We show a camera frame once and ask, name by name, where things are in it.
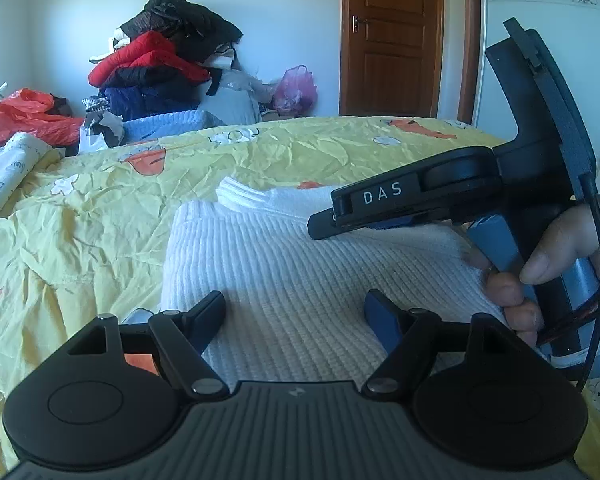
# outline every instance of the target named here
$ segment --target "wooden door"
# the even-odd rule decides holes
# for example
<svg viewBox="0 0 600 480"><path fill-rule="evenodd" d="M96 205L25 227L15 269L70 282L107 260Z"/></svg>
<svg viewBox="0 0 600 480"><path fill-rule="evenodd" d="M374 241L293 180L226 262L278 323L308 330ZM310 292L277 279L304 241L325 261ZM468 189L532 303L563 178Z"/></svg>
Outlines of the wooden door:
<svg viewBox="0 0 600 480"><path fill-rule="evenodd" d="M341 115L435 117L443 0L342 0Z"/></svg>

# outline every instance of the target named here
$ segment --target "black cable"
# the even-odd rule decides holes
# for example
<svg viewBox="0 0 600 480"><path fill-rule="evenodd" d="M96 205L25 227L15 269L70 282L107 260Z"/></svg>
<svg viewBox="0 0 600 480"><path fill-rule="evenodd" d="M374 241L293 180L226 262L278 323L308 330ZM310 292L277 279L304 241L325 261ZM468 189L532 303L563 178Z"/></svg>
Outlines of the black cable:
<svg viewBox="0 0 600 480"><path fill-rule="evenodd" d="M566 316L561 317L553 326L545 328L538 332L537 346L542 346L547 343L551 343L556 339L562 337L567 332L571 332L591 323L598 315L598 293L591 296L576 310L573 310Z"/></svg>
<svg viewBox="0 0 600 480"><path fill-rule="evenodd" d="M582 184L582 190L584 197L589 207L591 208L591 214L593 216L593 223L596 226L596 233L598 234L598 245L600 247L600 202L598 190L596 189L596 181L591 173L587 173L580 176L580 183ZM598 289L598 312L596 316L596 322L593 325L593 332L591 334L591 342L589 343L589 350L587 351L587 357L584 360L584 368L582 370L582 377L578 381L576 388L578 391L582 391L591 368L593 367L593 361L596 359L598 353L598 346L600 344L600 288Z"/></svg>

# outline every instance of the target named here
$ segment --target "white blanket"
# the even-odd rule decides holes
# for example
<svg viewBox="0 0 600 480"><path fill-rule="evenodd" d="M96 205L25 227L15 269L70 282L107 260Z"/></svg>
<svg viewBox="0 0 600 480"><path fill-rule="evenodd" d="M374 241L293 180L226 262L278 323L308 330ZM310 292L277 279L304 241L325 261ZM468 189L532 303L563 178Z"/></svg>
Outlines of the white blanket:
<svg viewBox="0 0 600 480"><path fill-rule="evenodd" d="M44 140L17 133L0 148L0 210L38 161L51 150Z"/></svg>
<svg viewBox="0 0 600 480"><path fill-rule="evenodd" d="M401 308L470 320L502 311L462 260L465 240L442 225L362 229L313 241L308 217L330 206L331 189L259 192L225 179L221 203L189 202L174 218L161 309L189 310L212 290L227 317L204 358L238 380L355 380L386 357L363 303L378 288Z"/></svg>

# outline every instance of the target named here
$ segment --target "door handle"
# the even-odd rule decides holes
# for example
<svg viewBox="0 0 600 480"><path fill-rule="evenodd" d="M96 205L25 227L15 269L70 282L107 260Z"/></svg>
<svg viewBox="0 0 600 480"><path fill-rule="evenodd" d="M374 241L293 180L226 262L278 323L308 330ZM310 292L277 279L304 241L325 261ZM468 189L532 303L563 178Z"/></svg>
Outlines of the door handle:
<svg viewBox="0 0 600 480"><path fill-rule="evenodd" d="M351 17L351 21L352 21L352 27L353 27L354 34L360 30L360 23L369 23L369 20L360 18L359 16L356 16L355 14Z"/></svg>

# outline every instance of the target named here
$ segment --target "human hand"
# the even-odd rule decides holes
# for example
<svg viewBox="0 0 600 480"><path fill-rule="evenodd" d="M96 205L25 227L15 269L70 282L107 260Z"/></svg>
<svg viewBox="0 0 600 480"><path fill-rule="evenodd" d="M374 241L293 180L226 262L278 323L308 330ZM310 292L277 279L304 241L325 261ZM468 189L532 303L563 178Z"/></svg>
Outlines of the human hand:
<svg viewBox="0 0 600 480"><path fill-rule="evenodd" d="M543 327L540 308L524 297L523 283L539 285L560 276L578 258L589 257L600 277L598 236L588 205L582 204L565 211L552 222L538 246L522 268L520 275L511 272L491 272L491 262L473 248L468 262L485 270L485 295L504 308L509 326L531 346L538 340Z"/></svg>

